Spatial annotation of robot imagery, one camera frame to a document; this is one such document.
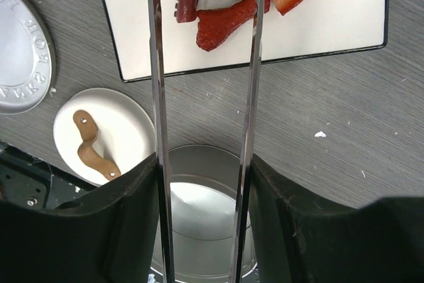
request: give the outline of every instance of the silver tin lid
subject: silver tin lid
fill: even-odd
[[[0,0],[0,114],[36,107],[55,68],[50,37],[34,9],[25,0]]]

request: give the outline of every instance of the gray wood-grain table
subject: gray wood-grain table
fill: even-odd
[[[28,113],[0,116],[0,140],[70,172],[53,140],[60,106],[83,89],[109,87],[152,116],[151,83],[121,83],[101,0],[31,1],[57,49],[56,92]],[[256,153],[354,207],[424,196],[423,46],[424,0],[390,0],[385,49],[264,66]],[[212,144],[239,154],[247,82],[246,68],[167,78],[170,146]],[[327,137],[314,137],[319,131]]]

